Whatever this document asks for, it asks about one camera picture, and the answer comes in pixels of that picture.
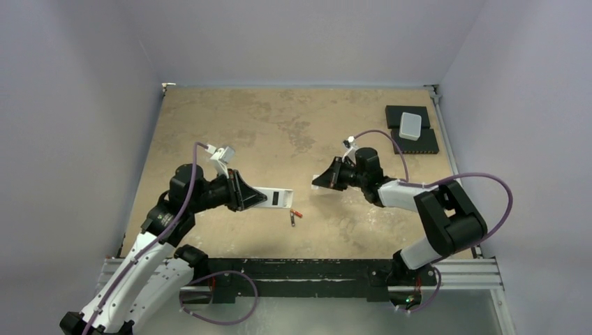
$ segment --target wooden table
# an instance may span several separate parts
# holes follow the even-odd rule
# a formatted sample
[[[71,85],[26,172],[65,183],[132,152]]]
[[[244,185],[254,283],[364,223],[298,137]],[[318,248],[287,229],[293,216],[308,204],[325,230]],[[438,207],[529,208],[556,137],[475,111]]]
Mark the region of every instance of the wooden table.
[[[408,155],[410,180],[431,182],[450,175],[450,166],[427,91],[394,89],[196,89],[167,91],[124,240],[127,254],[147,212],[168,189],[175,169],[192,158],[192,144],[229,144],[229,167],[250,186],[291,188],[293,208],[304,214],[290,225],[288,210],[225,207],[196,215],[181,245],[210,257],[390,258],[424,231],[416,213],[375,207],[358,189],[311,190],[313,174],[324,172],[342,141],[371,128],[386,131],[386,105],[426,106],[440,153]],[[401,159],[379,134],[358,140],[378,150],[385,174],[404,177]],[[208,154],[198,152],[207,179],[215,177]]]

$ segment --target tabletop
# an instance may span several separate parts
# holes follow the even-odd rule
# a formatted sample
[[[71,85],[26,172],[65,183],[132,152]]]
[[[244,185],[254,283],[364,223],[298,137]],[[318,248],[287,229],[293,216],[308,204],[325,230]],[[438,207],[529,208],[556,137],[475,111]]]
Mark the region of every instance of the tabletop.
[[[387,131],[386,105],[426,106],[439,154],[407,155],[410,180],[433,182],[451,174],[434,105],[421,89],[203,89],[167,90],[140,178],[122,255],[131,248],[147,212],[168,189],[175,169],[192,160],[195,141],[236,151],[229,168],[250,186],[291,188],[293,208],[303,214],[290,224],[287,209],[231,212],[218,207],[195,216],[180,245],[210,257],[391,258],[424,236],[417,213],[369,204],[359,189],[311,189],[342,142],[368,129]],[[378,151],[389,177],[404,177],[400,157],[386,137],[368,134],[360,147]],[[200,150],[205,177],[216,176]]]

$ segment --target black box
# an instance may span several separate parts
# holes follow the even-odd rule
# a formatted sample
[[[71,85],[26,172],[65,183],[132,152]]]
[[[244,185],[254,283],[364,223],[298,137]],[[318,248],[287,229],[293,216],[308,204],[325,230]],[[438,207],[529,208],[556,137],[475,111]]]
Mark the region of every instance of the black box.
[[[401,115],[404,112],[416,114],[422,117],[422,128],[429,128],[427,108],[424,106],[387,106],[387,127],[389,129],[401,128]]]
[[[403,154],[437,154],[440,152],[438,141],[436,141],[436,133],[433,129],[422,129],[420,138],[417,141],[400,138],[399,129],[392,129],[390,135],[401,147]]]

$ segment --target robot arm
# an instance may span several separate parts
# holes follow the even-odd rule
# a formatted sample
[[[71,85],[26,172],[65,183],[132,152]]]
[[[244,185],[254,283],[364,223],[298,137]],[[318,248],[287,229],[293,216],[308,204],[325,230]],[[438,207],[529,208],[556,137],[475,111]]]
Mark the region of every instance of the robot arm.
[[[170,180],[164,192],[142,224],[130,253],[111,277],[107,285],[80,313],[69,312],[60,322],[67,335],[132,334],[170,296],[192,278],[207,272],[207,255],[192,246],[182,246],[165,269],[152,277],[183,237],[195,225],[195,214],[221,205],[231,211],[244,211],[252,207],[290,208],[293,191],[284,188],[254,188],[247,185],[237,170],[226,165],[234,156],[230,147],[208,145],[210,162],[218,175],[211,181],[204,178],[203,169],[196,166],[195,183],[191,199],[179,223],[166,236],[160,237],[142,257],[138,253],[150,245],[168,227],[182,207],[191,181],[191,164],[182,165]],[[105,299],[101,308],[100,302]],[[84,328],[90,324],[87,333]]]
[[[331,166],[313,180],[314,186],[337,191],[348,186],[360,188],[371,204],[415,211],[421,218],[426,236],[393,255],[393,276],[405,276],[458,253],[486,235],[483,217],[458,182],[433,188],[409,186],[383,174],[375,149],[358,149],[353,137],[343,143],[346,154],[335,157]]]

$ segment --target gray wall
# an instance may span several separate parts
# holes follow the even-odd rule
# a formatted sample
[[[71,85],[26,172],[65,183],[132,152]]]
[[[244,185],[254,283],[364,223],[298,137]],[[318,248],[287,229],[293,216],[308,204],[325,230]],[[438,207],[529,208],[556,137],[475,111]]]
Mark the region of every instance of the gray wall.
[[[413,86],[442,80],[484,0],[128,0],[165,81]]]
[[[60,334],[121,241],[161,96],[123,13],[0,4],[0,334]]]
[[[518,334],[590,334],[592,2],[488,1],[442,81],[462,171],[512,187],[497,255]],[[493,223],[502,191],[468,183]]]

